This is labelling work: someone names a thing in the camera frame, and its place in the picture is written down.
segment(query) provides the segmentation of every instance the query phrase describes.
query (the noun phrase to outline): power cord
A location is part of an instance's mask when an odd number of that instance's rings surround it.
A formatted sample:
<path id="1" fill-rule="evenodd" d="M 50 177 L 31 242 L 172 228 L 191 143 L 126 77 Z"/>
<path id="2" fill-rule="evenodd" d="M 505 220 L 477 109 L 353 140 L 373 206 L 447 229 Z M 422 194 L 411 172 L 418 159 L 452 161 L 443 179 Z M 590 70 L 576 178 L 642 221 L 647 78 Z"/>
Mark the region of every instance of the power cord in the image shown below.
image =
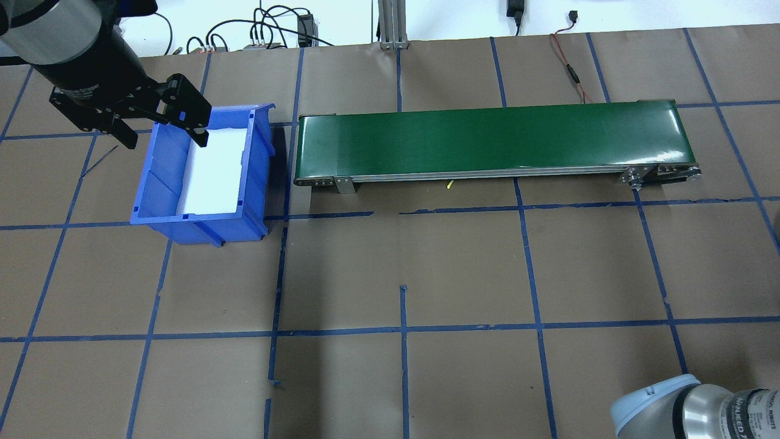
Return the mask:
<path id="1" fill-rule="evenodd" d="M 270 9 L 266 10 L 266 9 L 262 9 L 262 8 L 256 8 L 256 9 L 254 10 L 253 14 L 252 14 L 252 18 L 253 18 L 253 20 L 254 20 L 254 21 L 256 21 L 256 22 L 257 22 L 257 12 L 258 12 L 258 11 L 263 13 L 263 18 L 261 18 L 261 21 L 260 21 L 259 23 L 253 24 L 253 25 L 252 25 L 252 27 L 250 28 L 250 38 L 252 38 L 252 36 L 254 36 L 254 40 L 256 40 L 256 41 L 257 41 L 257 44 L 259 45 L 261 40 L 262 40 L 262 41 L 264 41 L 264 40 L 265 40 L 265 35 L 264 35 L 264 33 L 263 33 L 263 26 L 267 26 L 267 25 L 266 25 L 266 23 L 265 23 L 265 18 L 266 18 L 266 17 L 270 18 L 271 20 L 273 20 L 273 21 L 274 21 L 274 24 L 275 24 L 276 26 L 278 26 L 278 25 L 279 25 L 279 22 L 278 22 L 278 21 L 276 21 L 276 17 L 277 17 L 277 16 L 280 16 L 280 15 L 282 15 L 283 13 L 282 13 L 282 14 L 278 14 L 278 15 L 276 15 L 276 16 L 272 16 L 272 15 L 269 13 Z M 259 36 L 259 37 L 257 36 L 257 25 L 258 25 L 258 24 L 260 24 L 260 36 Z M 267 46 L 265 46 L 265 47 L 266 47 L 266 48 L 271 48 L 271 44 L 274 42 L 274 30 L 273 30 L 272 28 L 270 28 L 270 27 L 269 27 L 269 28 L 268 28 L 268 31 L 269 31 L 269 32 L 271 32 L 271 39 L 270 39 L 270 41 L 268 42 L 268 45 L 267 45 Z M 287 47 L 287 40 L 285 39 L 285 35 L 284 35 L 282 32 L 279 32 L 279 36 L 281 36 L 281 37 L 282 37 L 282 45 L 283 45 L 284 47 Z"/>
<path id="2" fill-rule="evenodd" d="M 593 103 L 593 99 L 590 98 L 587 92 L 585 92 L 585 87 L 580 82 L 580 77 L 577 76 L 577 72 L 574 71 L 574 67 L 572 67 L 571 64 L 569 64 L 569 60 L 566 59 L 566 55 L 563 53 L 563 48 L 561 48 L 561 43 L 558 41 L 558 37 L 556 36 L 558 32 L 564 32 L 566 30 L 571 30 L 574 25 L 577 23 L 577 11 L 569 11 L 569 21 L 572 22 L 572 24 L 569 27 L 564 27 L 563 29 L 556 30 L 553 34 L 550 34 L 550 38 L 553 40 L 556 46 L 558 46 L 558 52 L 561 54 L 561 60 L 563 61 L 563 64 L 566 66 L 566 71 L 569 72 L 569 76 L 572 78 L 572 81 L 574 81 L 574 88 L 577 89 L 577 94 L 579 95 L 582 91 L 582 100 L 581 102 L 585 103 L 585 98 L 587 98 L 590 103 Z"/>
<path id="3" fill-rule="evenodd" d="M 215 25 L 214 25 L 214 26 L 213 26 L 211 29 L 209 29 L 209 31 L 206 33 L 206 39 L 208 40 L 208 38 L 211 36 L 211 34 L 212 34 L 212 33 L 213 33 L 213 32 L 214 32 L 214 31 L 215 31 L 215 30 L 216 30 L 218 27 L 220 27 L 220 26 L 224 26 L 224 25 L 226 25 L 226 24 L 228 24 L 228 23 L 252 23 L 252 24 L 255 24 L 255 23 L 257 23 L 257 21 L 255 21 L 255 20 L 244 20 L 244 19 L 240 19 L 240 18 L 236 18 L 236 19 L 233 19 L 233 20 L 225 20 L 225 21 L 222 21 L 222 22 L 220 22 L 220 23 L 217 23 L 217 24 L 215 24 Z M 272 28 L 274 28 L 274 29 L 279 29 L 279 30 L 283 30 L 283 31 L 285 31 L 285 32 L 289 32 L 289 33 L 291 33 L 291 34 L 301 35 L 301 36 L 303 36 L 303 37 L 307 37 L 307 38 L 309 38 L 309 39 L 311 39 L 311 40 L 319 41 L 320 43 L 322 43 L 322 44 L 324 44 L 324 45 L 333 46 L 331 43 L 328 43 L 327 41 L 325 41 L 325 40 L 322 40 L 322 39 L 320 39 L 320 38 L 317 38 L 317 37 L 315 37 L 314 35 L 305 34 L 305 33 L 303 33 L 303 32 L 298 32 L 298 31 L 296 31 L 296 30 L 287 29 L 287 28 L 285 28 L 285 27 L 274 26 L 273 24 L 268 24 L 268 23 L 265 23 L 264 25 L 265 25 L 265 26 L 268 26 L 268 27 L 272 27 Z"/>
<path id="4" fill-rule="evenodd" d="M 217 44 L 214 42 L 214 37 L 217 37 L 220 40 L 222 40 L 222 45 L 225 46 L 225 52 L 230 52 L 228 50 L 228 43 L 227 43 L 227 41 L 225 41 L 225 39 L 220 34 L 211 34 L 211 46 L 214 47 L 215 50 L 217 49 Z"/>
<path id="5" fill-rule="evenodd" d="M 524 12 L 526 12 L 526 0 L 507 0 L 506 16 L 515 19 L 515 26 L 517 26 L 515 36 L 520 35 L 520 25 L 523 23 Z"/>
<path id="6" fill-rule="evenodd" d="M 190 43 L 193 42 L 193 41 L 197 41 L 197 43 L 200 45 L 199 47 L 202 47 L 202 48 L 206 47 L 206 45 L 203 43 L 203 40 L 201 40 L 200 38 L 198 38 L 198 37 L 190 37 L 190 39 L 187 40 L 187 44 L 186 44 L 187 53 L 190 53 Z"/>
<path id="7" fill-rule="evenodd" d="M 156 16 L 161 17 L 165 22 L 168 24 L 168 47 L 165 49 L 165 53 L 163 55 L 167 55 L 168 52 L 171 51 L 171 45 L 173 45 L 173 26 L 171 26 L 171 22 L 162 14 L 159 12 L 154 13 Z"/>

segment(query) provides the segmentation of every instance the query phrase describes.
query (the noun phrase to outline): red wire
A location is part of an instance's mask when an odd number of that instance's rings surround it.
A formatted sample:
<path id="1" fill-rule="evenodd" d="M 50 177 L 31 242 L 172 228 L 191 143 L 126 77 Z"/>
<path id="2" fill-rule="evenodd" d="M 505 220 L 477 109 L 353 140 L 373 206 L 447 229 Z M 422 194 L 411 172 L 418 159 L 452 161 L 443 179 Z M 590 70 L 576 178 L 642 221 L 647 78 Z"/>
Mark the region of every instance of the red wire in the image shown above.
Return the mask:
<path id="1" fill-rule="evenodd" d="M 566 55 L 563 54 L 563 48 L 561 47 L 561 43 L 558 42 L 558 37 L 555 36 L 555 34 L 557 34 L 558 32 L 563 32 L 564 30 L 570 30 L 572 27 L 574 27 L 574 23 L 572 23 L 572 25 L 569 27 L 556 30 L 554 34 L 550 34 L 550 38 L 552 38 L 552 40 L 555 42 L 555 45 L 558 46 L 558 52 L 560 52 L 561 59 L 563 60 L 563 64 L 565 66 L 569 65 L 569 60 L 566 59 Z M 587 100 L 590 101 L 590 103 L 592 104 L 593 99 L 591 99 L 588 93 L 585 91 L 585 87 L 583 87 L 582 83 L 578 83 L 576 86 L 583 92 L 583 101 L 585 100 L 585 98 L 587 98 Z"/>

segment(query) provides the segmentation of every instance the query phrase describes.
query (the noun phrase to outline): table surface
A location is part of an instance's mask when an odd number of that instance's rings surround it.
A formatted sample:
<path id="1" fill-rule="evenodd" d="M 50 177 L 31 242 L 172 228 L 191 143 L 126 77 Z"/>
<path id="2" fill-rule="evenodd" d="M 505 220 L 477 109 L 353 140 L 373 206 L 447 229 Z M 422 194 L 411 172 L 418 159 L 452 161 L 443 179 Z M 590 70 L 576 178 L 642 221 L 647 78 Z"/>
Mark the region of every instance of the table surface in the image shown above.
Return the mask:
<path id="1" fill-rule="evenodd" d="M 577 105 L 545 36 L 143 59 L 276 104 L 271 233 L 222 248 L 127 223 L 149 123 L 113 149 L 0 68 L 0 437 L 604 438 L 616 398 L 682 372 L 780 387 L 779 42 L 561 36 L 596 102 L 678 102 L 703 178 L 639 194 L 291 185 L 301 114 Z"/>

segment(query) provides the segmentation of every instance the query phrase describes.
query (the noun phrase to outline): cable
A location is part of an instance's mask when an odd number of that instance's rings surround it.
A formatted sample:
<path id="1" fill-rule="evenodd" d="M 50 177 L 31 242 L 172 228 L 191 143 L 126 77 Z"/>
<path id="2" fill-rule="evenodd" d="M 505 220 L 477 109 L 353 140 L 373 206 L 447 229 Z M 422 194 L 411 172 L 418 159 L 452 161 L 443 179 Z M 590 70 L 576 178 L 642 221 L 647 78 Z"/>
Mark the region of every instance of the cable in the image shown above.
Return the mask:
<path id="1" fill-rule="evenodd" d="M 271 11 L 274 10 L 274 9 L 277 9 L 277 8 L 284 9 L 284 12 L 276 14 L 276 15 L 272 15 Z M 276 22 L 276 18 L 275 17 L 283 16 L 284 14 L 286 14 L 288 12 L 291 12 L 298 19 L 298 23 L 300 23 L 301 26 L 303 27 L 303 32 L 308 35 L 309 34 L 309 29 L 307 29 L 306 21 L 304 21 L 303 17 L 300 16 L 300 14 L 296 12 L 296 9 L 302 9 L 302 10 L 305 10 L 307 13 L 311 14 L 311 11 L 309 11 L 309 9 L 306 9 L 306 8 L 289 8 L 288 6 L 284 6 L 284 5 L 273 5 L 272 7 L 268 8 L 266 10 L 266 13 L 268 14 L 268 17 L 270 17 L 272 20 L 274 20 L 274 24 L 276 24 L 276 26 L 278 26 L 279 23 Z M 285 42 L 285 47 L 287 47 L 287 41 L 285 41 L 284 34 L 282 34 L 281 32 L 279 32 L 279 33 L 282 35 L 282 41 Z"/>
<path id="2" fill-rule="evenodd" d="M 214 46 L 214 50 L 217 49 L 216 43 L 214 43 L 214 37 L 218 37 L 220 40 L 222 40 L 222 45 L 225 46 L 225 52 L 230 52 L 228 50 L 228 43 L 225 41 L 225 39 L 220 34 L 211 34 L 211 45 Z"/>
<path id="3" fill-rule="evenodd" d="M 197 41 L 197 42 L 198 42 L 198 44 L 199 44 L 201 47 L 206 47 L 206 45 L 205 45 L 205 44 L 203 44 L 203 40 L 201 40 L 200 38 L 198 38 L 198 37 L 190 37 L 190 39 L 189 39 L 189 40 L 187 40 L 187 46 L 186 46 L 187 53 L 190 53 L 190 43 L 192 42 L 192 40 L 195 40 L 195 41 Z"/>
<path id="4" fill-rule="evenodd" d="M 263 18 L 262 18 L 262 19 L 261 19 L 261 21 L 259 21 L 259 22 L 257 22 L 257 11 L 260 11 L 260 12 L 262 12 L 262 13 L 263 13 Z M 270 26 L 271 26 L 270 24 L 266 24 L 266 23 L 265 23 L 265 18 L 266 18 L 266 17 L 269 17 L 269 18 L 271 18 L 271 20 L 273 20 L 273 21 L 274 21 L 274 24 L 275 24 L 277 27 L 278 27 L 278 25 L 279 25 L 279 22 L 278 22 L 278 21 L 276 21 L 276 18 L 275 18 L 274 16 L 272 16 L 272 15 L 269 13 L 269 11 L 270 11 L 270 9 L 255 8 L 255 10 L 254 10 L 254 11 L 253 11 L 253 13 L 252 13 L 252 19 L 253 19 L 253 20 L 254 20 L 256 23 L 255 23 L 255 24 L 253 24 L 253 25 L 252 25 L 252 28 L 250 29 L 250 32 L 254 32 L 254 38 L 255 38 L 255 39 L 258 41 L 258 44 L 259 44 L 259 41 L 260 41 L 260 39 L 261 39 L 261 38 L 262 38 L 263 40 L 265 39 L 265 36 L 263 35 L 263 26 L 268 26 L 268 27 L 269 27 L 269 31 L 271 32 L 271 39 L 270 39 L 270 41 L 268 42 L 268 45 L 266 46 L 266 48 L 270 48 L 270 47 L 271 47 L 271 43 L 273 43 L 273 42 L 274 42 L 274 30 L 270 28 Z M 257 36 L 257 25 L 258 25 L 258 24 L 260 24 L 260 37 L 258 37 L 258 36 Z M 283 46 L 285 46 L 285 47 L 287 47 L 287 40 L 285 39 L 285 35 L 284 35 L 282 32 L 279 32 L 279 36 L 280 36 L 280 37 L 282 37 L 282 45 L 283 45 Z"/>
<path id="5" fill-rule="evenodd" d="M 254 21 L 254 20 L 244 20 L 244 19 L 239 19 L 239 18 L 236 18 L 236 19 L 233 19 L 233 20 L 225 20 L 225 21 L 223 21 L 223 22 L 220 22 L 220 23 L 217 23 L 217 24 L 215 24 L 215 25 L 214 25 L 214 26 L 213 26 L 213 27 L 212 27 L 212 28 L 211 28 L 211 29 L 210 29 L 210 30 L 209 30 L 209 31 L 206 33 L 206 38 L 208 39 L 208 37 L 210 37 L 210 36 L 211 36 L 211 33 L 212 33 L 212 32 L 214 32 L 214 31 L 217 29 L 217 27 L 220 27 L 220 26 L 222 26 L 222 25 L 224 25 L 224 24 L 228 24 L 228 23 L 252 23 L 252 24 L 254 24 L 254 23 L 257 23 L 257 22 L 256 22 L 256 21 Z M 304 33 L 302 33 L 302 32 L 296 32 L 296 31 L 294 31 L 294 30 L 286 29 L 286 28 L 284 28 L 284 27 L 274 26 L 274 25 L 272 25 L 272 24 L 268 24 L 268 23 L 265 23 L 265 26 L 268 26 L 268 27 L 273 27 L 274 29 L 283 30 L 283 31 L 285 31 L 285 32 L 289 32 L 289 33 L 291 33 L 291 34 L 301 35 L 301 36 L 303 36 L 303 37 L 307 37 L 307 38 L 309 38 L 309 39 L 312 39 L 312 40 L 315 40 L 315 41 L 319 41 L 320 43 L 322 43 L 322 44 L 324 44 L 324 45 L 333 46 L 331 43 L 328 43 L 327 41 L 325 41 L 325 40 L 322 40 L 322 39 L 320 39 L 320 38 L 317 38 L 317 37 L 315 37 L 314 35 L 308 35 L 308 34 L 304 34 Z"/>
<path id="6" fill-rule="evenodd" d="M 160 14 L 159 12 L 154 13 L 156 16 L 161 17 L 165 22 L 168 24 L 168 47 L 165 49 L 165 53 L 163 55 L 167 55 L 168 52 L 171 50 L 171 45 L 173 45 L 173 26 L 171 26 L 171 22 L 168 21 L 167 18 L 165 18 L 164 15 Z"/>
<path id="7" fill-rule="evenodd" d="M 590 98 L 588 93 L 585 91 L 585 87 L 580 82 L 580 77 L 577 76 L 577 73 L 574 71 L 574 67 L 569 64 L 569 60 L 566 59 L 566 55 L 563 53 L 563 48 L 561 47 L 561 43 L 558 41 L 558 37 L 556 34 L 558 32 L 564 32 L 566 30 L 571 30 L 574 25 L 577 23 L 577 11 L 569 11 L 569 20 L 571 20 L 572 24 L 569 27 L 564 27 L 563 29 L 556 30 L 553 34 L 550 34 L 550 38 L 553 40 L 556 46 L 558 46 L 558 52 L 561 54 L 561 60 L 563 61 L 563 64 L 566 67 L 566 71 L 569 72 L 569 76 L 572 78 L 572 81 L 574 81 L 574 88 L 577 89 L 577 95 L 580 95 L 580 91 L 582 91 L 582 103 L 585 103 L 585 98 L 587 98 L 590 103 L 593 103 L 593 99 Z"/>

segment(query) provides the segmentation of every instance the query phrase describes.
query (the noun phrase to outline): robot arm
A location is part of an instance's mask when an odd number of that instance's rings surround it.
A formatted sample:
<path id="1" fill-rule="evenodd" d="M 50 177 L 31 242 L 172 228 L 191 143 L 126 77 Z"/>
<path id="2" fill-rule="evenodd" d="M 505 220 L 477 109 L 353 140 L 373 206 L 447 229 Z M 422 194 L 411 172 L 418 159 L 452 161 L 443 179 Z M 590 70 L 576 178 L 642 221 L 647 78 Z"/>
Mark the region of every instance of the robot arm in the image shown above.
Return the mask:
<path id="1" fill-rule="evenodd" d="M 182 74 L 162 83 L 147 76 L 113 28 L 120 3 L 0 0 L 0 40 L 55 85 L 49 102 L 81 130 L 112 134 L 133 149 L 138 135 L 124 119 L 147 118 L 206 146 L 211 104 Z M 154 1 L 149 5 L 141 15 L 157 9 Z"/>

